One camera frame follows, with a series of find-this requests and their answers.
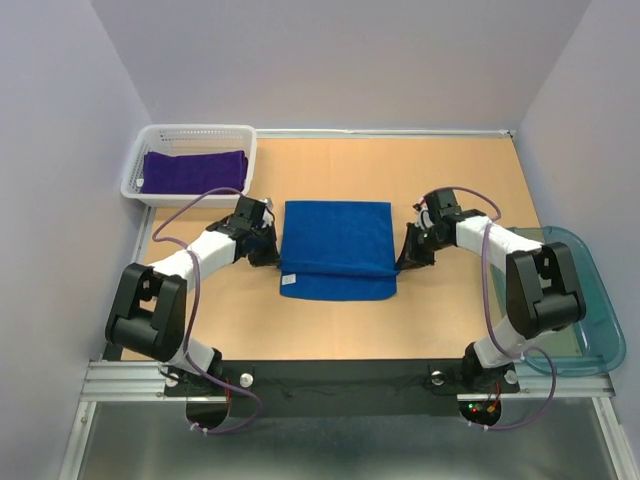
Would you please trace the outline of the blue towel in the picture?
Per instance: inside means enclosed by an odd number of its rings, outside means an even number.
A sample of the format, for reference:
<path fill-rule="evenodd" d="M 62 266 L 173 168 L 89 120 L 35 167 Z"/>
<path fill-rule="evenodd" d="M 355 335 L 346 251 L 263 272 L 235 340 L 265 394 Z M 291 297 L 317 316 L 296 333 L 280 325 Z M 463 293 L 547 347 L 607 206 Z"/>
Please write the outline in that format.
<path fill-rule="evenodd" d="M 290 200 L 284 214 L 282 296 L 339 302 L 396 294 L 390 203 Z"/>

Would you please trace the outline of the purple towel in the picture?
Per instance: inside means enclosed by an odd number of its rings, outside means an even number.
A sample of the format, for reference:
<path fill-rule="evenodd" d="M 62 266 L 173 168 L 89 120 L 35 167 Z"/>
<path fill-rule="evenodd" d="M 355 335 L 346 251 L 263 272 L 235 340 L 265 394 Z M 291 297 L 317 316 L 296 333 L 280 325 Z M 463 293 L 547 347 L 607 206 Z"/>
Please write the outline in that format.
<path fill-rule="evenodd" d="M 248 159 L 242 150 L 169 156 L 149 152 L 143 162 L 142 194 L 198 195 L 216 188 L 244 189 Z"/>

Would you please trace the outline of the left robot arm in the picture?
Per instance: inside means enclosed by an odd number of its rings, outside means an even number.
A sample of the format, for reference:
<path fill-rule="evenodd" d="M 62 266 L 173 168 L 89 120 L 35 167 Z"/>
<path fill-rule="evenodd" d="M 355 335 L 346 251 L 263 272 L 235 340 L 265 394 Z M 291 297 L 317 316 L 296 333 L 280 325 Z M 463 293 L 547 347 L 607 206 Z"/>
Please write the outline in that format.
<path fill-rule="evenodd" d="M 201 283 L 218 270 L 245 258 L 253 267 L 279 261 L 275 216 L 268 199 L 241 196 L 232 214 L 210 224 L 191 243 L 162 237 L 156 243 L 179 247 L 150 265 L 132 263 L 122 272 L 105 327 L 115 346 L 152 358 L 188 373 L 199 393 L 219 387 L 244 393 L 223 380 L 222 354 L 192 337 L 201 297 Z"/>

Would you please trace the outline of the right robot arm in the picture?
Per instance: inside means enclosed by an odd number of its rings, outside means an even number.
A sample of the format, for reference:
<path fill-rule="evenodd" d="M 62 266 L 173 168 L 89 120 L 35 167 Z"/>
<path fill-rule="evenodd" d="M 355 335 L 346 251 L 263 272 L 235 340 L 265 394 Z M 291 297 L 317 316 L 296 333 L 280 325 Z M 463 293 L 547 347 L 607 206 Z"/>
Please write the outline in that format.
<path fill-rule="evenodd" d="M 499 225 L 500 211 L 488 215 L 463 209 L 459 187 L 441 187 L 414 204 L 414 222 L 395 267 L 399 271 L 432 266 L 437 252 L 457 247 L 479 255 L 482 294 L 489 294 L 488 270 L 506 280 L 506 313 L 486 324 L 486 337 L 469 344 L 460 366 L 462 383 L 472 390 L 491 384 L 514 360 L 536 350 L 535 341 L 583 320 L 587 307 L 571 249 L 541 243 Z"/>

